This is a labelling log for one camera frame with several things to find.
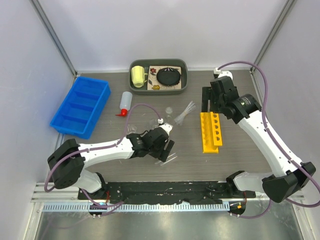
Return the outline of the yellow test tube rack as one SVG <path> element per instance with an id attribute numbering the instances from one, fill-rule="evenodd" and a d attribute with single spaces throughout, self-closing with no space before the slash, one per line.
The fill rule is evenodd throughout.
<path id="1" fill-rule="evenodd" d="M 200 129 L 203 153 L 218 154 L 219 147 L 223 146 L 219 114 L 214 112 L 201 112 Z"/>

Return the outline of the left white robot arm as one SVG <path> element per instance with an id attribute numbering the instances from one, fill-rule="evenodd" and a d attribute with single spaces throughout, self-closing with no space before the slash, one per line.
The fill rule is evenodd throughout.
<path id="1" fill-rule="evenodd" d="M 48 178 L 55 189 L 77 187 L 100 200 L 106 195 L 106 183 L 100 173 L 90 172 L 88 167 L 147 155 L 165 162 L 175 144 L 170 139 L 172 129 L 171 124 L 165 123 L 142 134 L 131 133 L 121 139 L 95 144 L 79 144 L 74 138 L 69 139 L 47 159 Z"/>

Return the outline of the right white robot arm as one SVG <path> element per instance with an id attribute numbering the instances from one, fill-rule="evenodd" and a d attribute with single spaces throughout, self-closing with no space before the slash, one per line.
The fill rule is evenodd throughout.
<path id="1" fill-rule="evenodd" d="M 251 94 L 239 96 L 229 76 L 218 77 L 202 88 L 201 131 L 203 147 L 218 141 L 220 130 L 214 116 L 223 114 L 233 120 L 253 140 L 270 166 L 271 172 L 249 173 L 237 171 L 228 176 L 226 193 L 233 198 L 244 191 L 265 193 L 273 202 L 280 203 L 301 190 L 313 176 L 316 167 L 303 162 L 283 142 L 263 118 L 262 107 Z"/>

